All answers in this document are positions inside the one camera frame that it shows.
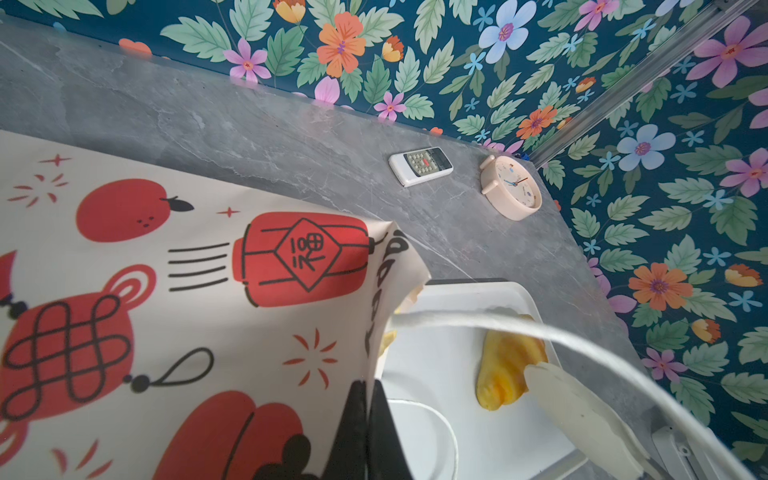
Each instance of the alarm clock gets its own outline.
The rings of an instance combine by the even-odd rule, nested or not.
[[[522,220],[541,207],[541,191],[517,160],[490,155],[480,164],[482,194],[502,215]]]

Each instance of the green leaf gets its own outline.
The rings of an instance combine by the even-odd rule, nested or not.
[[[549,28],[549,31],[562,30],[573,25],[581,17],[578,8],[586,0],[567,0],[554,6],[554,12],[538,21],[538,26]]]
[[[730,98],[731,100],[743,100],[758,90],[768,87],[768,75],[756,75],[754,77],[740,78],[735,84],[712,90],[707,98]]]
[[[224,61],[224,50],[231,50],[227,33],[221,25],[210,24],[205,18],[179,17],[181,25],[168,25],[160,30],[160,35],[184,44],[184,51],[196,53],[198,58],[210,58],[211,61]]]
[[[539,68],[537,71],[533,72],[533,75],[531,75],[531,77],[525,81],[522,88],[518,90],[516,95],[531,93],[533,90],[536,90],[537,88],[545,84],[547,81],[549,81],[549,79],[552,78],[553,73],[554,73],[554,64],[544,65],[543,67]]]
[[[691,212],[686,207],[673,205],[652,211],[650,216],[641,218],[640,222],[651,225],[654,230],[671,232],[687,227],[691,217]]]
[[[739,340],[739,362],[743,365],[757,360],[768,363],[768,326],[755,327],[754,332],[744,333]]]
[[[600,77],[600,80],[603,82],[603,88],[613,87],[617,81],[624,78],[633,68],[634,65],[627,65],[626,67],[618,67],[611,73],[604,74]]]
[[[683,308],[687,312],[693,312],[703,318],[713,319],[716,316],[721,319],[736,321],[736,316],[728,310],[725,301],[717,298],[714,293],[702,292],[701,288],[694,288],[692,296],[683,297],[687,300]]]
[[[507,53],[506,50],[504,50],[504,54],[502,57],[493,64],[493,71],[496,73],[496,76],[498,77],[499,81],[504,80],[504,77],[507,76],[507,67],[509,66],[509,53]]]
[[[619,197],[608,204],[608,218],[613,221],[626,220],[640,210],[640,205],[650,197],[645,195],[627,195]]]
[[[230,22],[241,38],[248,41],[261,40],[266,35],[273,9],[270,0],[235,0],[230,10]]]
[[[576,233],[584,238],[592,238],[598,234],[600,222],[595,215],[588,210],[579,210],[578,208],[571,208],[571,212],[574,214],[571,223],[573,223]]]
[[[565,178],[565,167],[559,160],[550,160],[547,162],[547,167],[544,168],[544,178],[550,185],[555,185],[558,190],[563,187],[563,179]]]
[[[485,125],[485,117],[480,115],[470,115],[467,118],[457,120],[453,124],[458,128],[458,132],[462,135],[474,135],[483,128]]]
[[[648,93],[641,93],[637,97],[637,111],[644,121],[650,121],[656,110],[660,110],[667,100],[667,95],[672,90],[672,84],[666,78],[657,78],[654,86]]]
[[[679,162],[688,166],[687,170],[699,172],[699,175],[724,175],[728,173],[725,163],[742,156],[738,148],[730,145],[723,145],[722,147],[710,145],[709,148],[696,147],[695,152],[675,154]]]
[[[722,372],[721,366],[728,365],[728,344],[720,342],[716,345],[702,343],[695,346],[683,354],[683,364],[691,372],[703,376],[714,376],[715,373]]]
[[[536,63],[550,61],[552,58],[559,57],[564,52],[563,47],[565,47],[565,44],[570,40],[571,34],[565,31],[558,33],[557,37],[550,37],[549,40],[538,46],[538,50],[525,58]]]
[[[419,75],[422,73],[419,70],[419,65],[413,48],[408,47],[406,56],[397,65],[397,72],[395,73],[395,89],[397,91],[405,93],[416,88],[416,85],[419,84]]]
[[[568,64],[571,67],[588,67],[592,54],[597,50],[595,45],[598,44],[598,34],[590,31],[585,33],[582,39],[583,41],[576,45],[576,50],[568,52]]]
[[[78,17],[77,13],[85,13],[86,15],[98,15],[102,18],[104,17],[101,14],[101,12],[98,10],[98,8],[96,8],[95,5],[90,3],[88,0],[19,0],[19,2],[31,8],[32,10],[35,10],[37,13],[42,13],[40,11],[40,9],[42,8],[43,10],[45,10],[46,13],[50,13],[51,15],[59,18],[61,18],[61,14],[64,14],[69,18],[74,18],[75,20],[79,20],[80,17]]]
[[[469,81],[469,87],[476,97],[482,94],[482,84],[484,81],[485,74],[483,74],[482,70],[475,70],[475,73],[472,74],[472,79]]]
[[[736,256],[741,260],[760,262],[763,265],[768,265],[768,247],[762,247],[760,248],[760,251],[754,250],[751,252],[737,253]]]
[[[336,16],[346,9],[340,0],[306,0],[310,4],[310,13],[315,18],[315,23],[323,29],[326,23],[336,26]]]
[[[701,270],[700,272],[693,272],[691,275],[688,276],[688,283],[691,285],[704,285],[705,283],[712,280],[712,277],[715,276],[715,269],[712,270]]]
[[[498,87],[493,89],[493,92],[488,96],[485,103],[487,103],[490,108],[496,108],[503,104],[507,97],[512,93],[512,90],[515,89],[515,82],[518,80],[519,76],[519,73],[514,74],[498,84]]]
[[[693,112],[689,113],[688,115],[673,115],[672,117],[669,117],[669,121],[675,125],[680,125],[686,130],[690,130],[691,128],[696,128],[700,127],[701,125],[708,124],[712,121],[712,119],[705,114]]]
[[[387,7],[379,8],[379,10],[373,7],[368,10],[368,13],[361,13],[359,19],[362,23],[360,38],[366,40],[366,47],[372,47],[373,44],[389,37],[392,34],[392,29],[403,22],[400,15],[390,12]]]
[[[633,328],[651,326],[659,322],[661,312],[652,309],[650,303],[640,303],[632,314],[632,318],[634,318],[634,321],[632,322]]]
[[[715,413],[715,408],[712,406],[712,396],[701,382],[681,377],[680,383],[670,384],[670,391],[704,426],[710,424],[710,413]]]
[[[435,111],[432,110],[432,101],[420,94],[414,94],[406,98],[406,111],[402,114],[411,120],[435,117]]]
[[[634,270],[637,265],[642,265],[643,263],[648,263],[648,260],[635,255],[632,253],[632,250],[614,248],[605,250],[603,254],[600,255],[600,266],[609,272]]]
[[[443,48],[438,48],[424,69],[424,83],[436,84],[448,73],[453,61],[453,37]]]
[[[755,375],[750,375],[746,372],[738,375],[729,373],[720,380],[720,384],[728,392],[728,395],[734,397],[739,402],[765,403],[768,400],[768,379],[762,373]]]
[[[371,105],[377,104],[384,99],[384,94],[391,84],[389,69],[384,67],[384,61],[381,58],[377,58],[373,61],[371,70],[366,72],[366,81],[362,84],[362,96]]]
[[[747,234],[750,230],[755,230],[753,220],[757,220],[757,214],[754,212],[757,207],[744,197],[732,198],[733,203],[724,205],[722,210],[718,210],[714,205],[710,208],[710,223],[714,223],[718,233],[725,233],[739,245],[746,245]]]
[[[635,228],[634,225],[617,223],[605,229],[605,241],[617,247],[637,242],[638,238],[647,237],[648,232]]]
[[[362,71],[359,68],[355,68],[352,73],[342,71],[341,86],[344,93],[349,97],[349,101],[354,103],[357,100],[357,94],[362,90]]]
[[[586,157],[594,149],[599,137],[600,132],[579,138],[568,148],[568,156],[573,160],[581,160]]]
[[[507,103],[503,104],[501,107],[498,108],[498,110],[494,111],[491,114],[491,123],[494,125],[500,124],[501,122],[509,118],[510,115],[515,113],[515,111],[518,109],[520,104],[523,103],[523,101],[525,101],[524,98],[518,98],[517,100],[510,100]]]
[[[682,204],[700,204],[707,195],[715,191],[715,187],[704,178],[678,178],[669,184],[659,184],[659,188],[667,192],[672,200]]]
[[[419,41],[422,52],[429,50],[429,45],[442,26],[442,18],[445,16],[445,2],[443,0],[424,0],[416,10],[415,38]]]
[[[320,63],[320,59],[317,57],[317,53],[313,51],[307,55],[306,58],[302,58],[301,60],[301,65],[299,65],[298,68],[299,77],[296,79],[296,86],[301,87],[304,84],[315,83],[320,77],[323,76],[323,74],[326,73],[326,68],[327,66]],[[345,73],[346,72],[343,72],[341,74],[342,82]]]
[[[520,124],[520,122],[522,122],[524,119],[525,119],[525,115],[521,117],[510,118],[509,120],[502,122],[501,125],[493,129],[493,133],[491,134],[491,140],[496,141],[506,137],[507,135],[512,133],[513,130],[516,129]]]
[[[459,93],[458,97],[451,103],[451,106],[448,107],[448,111],[451,113],[451,121],[453,121],[456,118],[456,115],[459,110],[462,109],[462,105],[464,104],[464,98],[462,97],[462,94]]]
[[[304,39],[305,26],[299,25],[289,31],[281,28],[274,38],[266,41],[266,67],[276,77],[290,75],[296,70],[299,57],[304,52],[301,41]]]
[[[589,74],[590,74],[590,73],[592,73],[593,71],[600,71],[600,70],[602,70],[602,69],[603,69],[603,67],[605,67],[605,65],[608,65],[608,62],[609,62],[609,61],[613,60],[613,58],[616,56],[616,54],[617,54],[617,53],[618,53],[618,51],[615,51],[615,52],[613,52],[613,53],[610,53],[610,54],[608,54],[608,55],[605,55],[603,58],[601,58],[600,60],[598,60],[598,62],[597,62],[596,64],[592,65],[590,68],[588,68],[587,70],[585,70],[585,71],[584,71],[584,73],[583,73],[583,74],[581,74],[581,76],[582,76],[582,77],[586,77],[587,75],[589,75]]]
[[[645,342],[652,349],[663,352],[664,350],[679,350],[688,341],[688,322],[683,319],[680,322],[664,322],[649,329],[645,333]]]
[[[736,420],[752,429],[752,433],[755,435],[768,439],[768,420],[755,420],[738,412],[731,412],[730,414],[736,417]]]
[[[478,4],[478,0],[450,0],[449,7],[453,7],[453,18],[458,18],[464,25],[469,25],[472,19],[472,7]]]
[[[724,117],[717,121],[715,124],[715,144],[719,144],[721,141],[725,140],[725,137],[728,136],[730,131],[741,125],[741,116],[743,110],[744,105],[739,105],[738,107],[726,113]]]
[[[694,239],[690,235],[686,235],[680,243],[674,244],[671,250],[667,252],[664,263],[670,267],[670,270],[677,268],[686,275],[690,275],[696,271],[696,265],[701,263],[700,256],[701,249],[696,248]]]

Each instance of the white cord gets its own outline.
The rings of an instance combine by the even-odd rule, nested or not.
[[[520,333],[550,340],[589,357],[621,378],[627,380],[654,401],[689,439],[695,439],[733,480],[754,480],[750,471],[712,433],[704,428],[666,390],[659,387],[644,372],[633,367],[620,356],[578,335],[549,325],[532,322],[520,316],[507,316],[483,312],[420,312],[394,315],[393,329],[421,326],[479,327],[502,332]]]
[[[453,431],[453,427],[451,427],[451,422],[448,421],[448,419],[440,412],[435,410],[429,405],[426,405],[425,403],[417,402],[415,400],[406,400],[406,399],[387,399],[389,403],[402,403],[403,405],[414,405],[417,407],[422,407],[423,409],[427,409],[430,412],[437,415],[439,419],[442,420],[443,423],[445,423],[445,426],[448,427],[448,431],[451,433],[451,440],[453,440],[453,475],[451,475],[451,480],[457,480],[458,479],[458,440],[456,439],[456,433]]]

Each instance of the red sparkle print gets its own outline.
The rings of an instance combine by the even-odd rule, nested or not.
[[[298,365],[299,363],[312,362],[312,361],[314,361],[315,363],[318,363],[318,360],[321,363],[337,363],[337,362],[339,362],[339,360],[332,359],[330,357],[320,358],[320,353],[328,353],[331,350],[333,350],[333,347],[336,346],[336,342],[330,343],[327,346],[324,346],[322,349],[318,350],[317,347],[320,345],[320,332],[318,331],[318,329],[315,329],[315,341],[314,341],[314,344],[313,344],[313,348],[311,350],[310,350],[309,342],[307,342],[304,339],[304,337],[302,337],[301,335],[294,335],[293,338],[295,338],[299,343],[301,343],[301,346],[303,346],[304,349],[307,352],[315,352],[315,355],[314,355],[315,358],[312,359],[312,360],[310,360],[310,359],[303,359],[303,358],[290,359],[290,360],[286,360],[285,362],[283,362],[283,365]],[[317,369],[317,372],[320,374],[320,378],[323,379],[323,384],[325,384],[325,386],[326,386],[325,388],[327,390],[328,389],[328,385],[330,385],[330,381],[328,380],[328,374],[325,373],[325,371],[323,371],[323,369]],[[301,382],[299,382],[299,386],[302,386],[305,383],[307,383],[310,380],[311,376],[312,376],[312,368],[309,367],[307,369],[307,371],[306,371],[306,374],[301,379]]]
[[[216,212],[217,215],[226,214],[227,218],[232,218],[232,214],[238,214],[239,210],[232,210],[232,207],[227,207],[223,212]]]
[[[16,190],[26,190],[28,194],[21,195],[20,197],[8,198],[8,201],[16,202],[19,200],[29,199],[29,202],[27,203],[27,208],[29,208],[32,205],[36,204],[38,200],[40,200],[40,196],[45,195],[51,200],[52,203],[55,204],[58,201],[58,197],[56,197],[56,195],[54,195],[52,192],[47,190],[50,190],[56,187],[63,187],[64,185],[69,184],[69,182],[60,181],[63,176],[64,174],[59,174],[56,177],[54,177],[52,180],[46,182],[45,177],[43,175],[35,175],[35,178],[38,179],[40,184],[35,184],[34,182],[32,182],[33,185],[36,185],[36,186],[16,185],[14,187]]]
[[[52,158],[51,160],[40,160],[38,163],[39,164],[56,164],[56,166],[58,167],[58,165],[61,162],[65,161],[65,160],[72,160],[72,159],[71,158],[61,158],[61,155],[56,154],[56,158]]]

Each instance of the orange flower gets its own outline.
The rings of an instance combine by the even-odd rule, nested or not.
[[[317,48],[320,63],[325,65],[326,73],[331,77],[341,77],[342,67],[346,73],[352,73],[357,68],[355,55],[360,56],[366,51],[366,41],[357,38],[362,33],[362,23],[349,12],[340,13],[334,19],[336,28],[326,23],[320,32],[320,41],[324,43]]]
[[[710,319],[698,319],[690,324],[690,329],[704,342],[715,343],[720,339],[720,325]]]
[[[746,265],[732,265],[725,271],[725,281],[736,286],[763,285],[760,274]]]
[[[664,263],[652,263],[650,270],[641,266],[634,271],[637,278],[629,279],[629,287],[638,290],[633,297],[640,303],[648,303],[653,310],[663,312],[667,304],[672,308],[680,308],[687,304],[684,296],[694,294],[690,283],[682,283],[688,275],[680,269],[667,272],[669,267]]]
[[[557,114],[558,109],[553,108],[551,105],[545,107],[544,110],[539,108],[537,111],[531,114],[530,118],[526,118],[520,124],[518,137],[526,140],[529,137],[535,137],[536,135],[539,135],[542,130],[552,124],[552,119],[556,117]]]
[[[401,61],[403,48],[397,35],[389,37],[382,45],[382,58],[387,61]]]
[[[275,12],[289,23],[299,23],[306,13],[306,0],[275,0]]]

